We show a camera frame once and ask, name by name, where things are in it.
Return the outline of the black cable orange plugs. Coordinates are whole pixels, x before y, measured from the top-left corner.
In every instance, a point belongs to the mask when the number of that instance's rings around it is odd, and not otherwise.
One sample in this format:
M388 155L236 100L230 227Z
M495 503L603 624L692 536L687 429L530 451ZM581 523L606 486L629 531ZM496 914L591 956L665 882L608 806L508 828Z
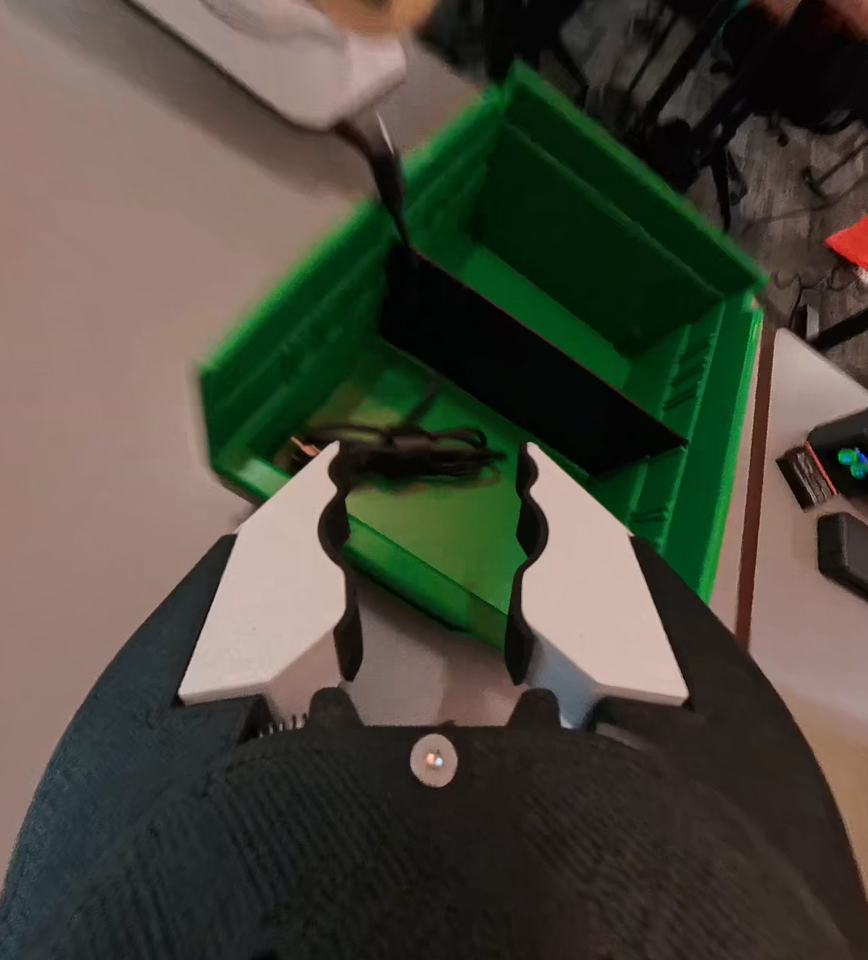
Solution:
M425 424L445 384L440 375L431 376L423 397L393 423L333 420L306 426L272 450L272 461L296 475L327 447L338 444L340 476L350 490L492 483L508 454L493 446L482 429L433 430Z

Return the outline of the instruction sheet on wooden stand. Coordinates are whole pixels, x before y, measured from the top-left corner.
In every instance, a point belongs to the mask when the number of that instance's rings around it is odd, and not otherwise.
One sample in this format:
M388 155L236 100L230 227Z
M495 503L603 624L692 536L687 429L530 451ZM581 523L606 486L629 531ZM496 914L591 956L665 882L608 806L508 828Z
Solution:
M131 1L290 124L328 132L407 77L400 40L341 29L307 2Z

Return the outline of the small black box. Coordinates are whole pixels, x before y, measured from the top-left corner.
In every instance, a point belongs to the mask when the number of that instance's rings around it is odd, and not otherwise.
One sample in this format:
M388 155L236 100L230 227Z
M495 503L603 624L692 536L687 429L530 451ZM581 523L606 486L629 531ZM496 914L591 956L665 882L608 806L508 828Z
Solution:
M776 466L800 510L823 507L838 495L824 466L809 442L785 450L776 458Z

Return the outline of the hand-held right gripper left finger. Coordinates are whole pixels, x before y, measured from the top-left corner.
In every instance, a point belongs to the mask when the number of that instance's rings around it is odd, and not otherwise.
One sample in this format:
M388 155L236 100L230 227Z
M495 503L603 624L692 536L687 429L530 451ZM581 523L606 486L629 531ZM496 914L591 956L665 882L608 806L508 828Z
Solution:
M237 530L177 695L185 706L261 697L308 712L364 657L350 537L349 448L334 441Z

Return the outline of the green plastic bin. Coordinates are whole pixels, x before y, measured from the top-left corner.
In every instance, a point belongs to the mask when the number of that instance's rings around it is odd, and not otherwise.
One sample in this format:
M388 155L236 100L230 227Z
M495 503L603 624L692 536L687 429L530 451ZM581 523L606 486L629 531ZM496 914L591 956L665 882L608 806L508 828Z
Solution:
M527 66L512 67L406 164L418 250L687 444L593 476L544 450L708 601L728 518L764 274L692 204ZM200 366L209 460L263 502L315 425L395 426L433 373L385 342L397 236L375 200L312 247ZM503 644L520 445L535 437L444 384L429 430L474 428L505 457L467 480L365 481L345 556L442 624Z

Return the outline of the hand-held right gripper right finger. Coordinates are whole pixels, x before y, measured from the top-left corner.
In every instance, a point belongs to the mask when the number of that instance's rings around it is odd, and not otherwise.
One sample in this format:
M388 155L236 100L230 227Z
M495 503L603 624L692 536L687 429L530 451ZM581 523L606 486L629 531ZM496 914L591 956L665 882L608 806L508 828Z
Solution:
M512 682L553 695L560 726L617 698L678 709L689 692L633 535L539 445L517 455L515 570L504 637Z

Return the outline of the black bin divider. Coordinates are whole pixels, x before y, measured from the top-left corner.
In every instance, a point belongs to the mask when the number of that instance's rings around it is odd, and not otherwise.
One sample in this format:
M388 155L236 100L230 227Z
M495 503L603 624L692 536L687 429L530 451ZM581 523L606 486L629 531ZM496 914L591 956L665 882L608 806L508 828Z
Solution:
M689 441L414 248L385 263L379 330L393 347L591 476Z

